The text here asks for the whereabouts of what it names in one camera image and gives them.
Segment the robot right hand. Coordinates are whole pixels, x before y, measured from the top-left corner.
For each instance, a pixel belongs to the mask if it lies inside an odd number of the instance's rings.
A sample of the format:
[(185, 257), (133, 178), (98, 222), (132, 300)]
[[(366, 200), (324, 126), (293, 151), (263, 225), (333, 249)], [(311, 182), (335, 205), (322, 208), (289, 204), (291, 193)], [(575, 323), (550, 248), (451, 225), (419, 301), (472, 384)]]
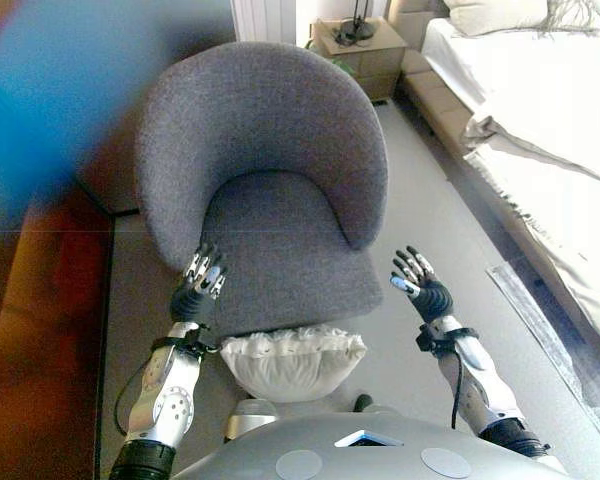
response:
[(440, 282), (431, 263), (414, 247), (396, 250), (392, 260), (390, 284), (403, 292), (425, 323), (452, 315), (454, 302), (450, 291)]

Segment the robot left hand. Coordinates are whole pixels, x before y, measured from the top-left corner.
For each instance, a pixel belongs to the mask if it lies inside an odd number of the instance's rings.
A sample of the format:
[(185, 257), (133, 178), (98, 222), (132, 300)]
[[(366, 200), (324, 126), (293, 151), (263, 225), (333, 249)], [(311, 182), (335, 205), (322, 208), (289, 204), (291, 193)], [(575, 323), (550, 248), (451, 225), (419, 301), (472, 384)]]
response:
[(213, 311), (226, 277), (224, 255), (217, 245), (201, 243), (171, 296), (172, 321), (203, 324)]

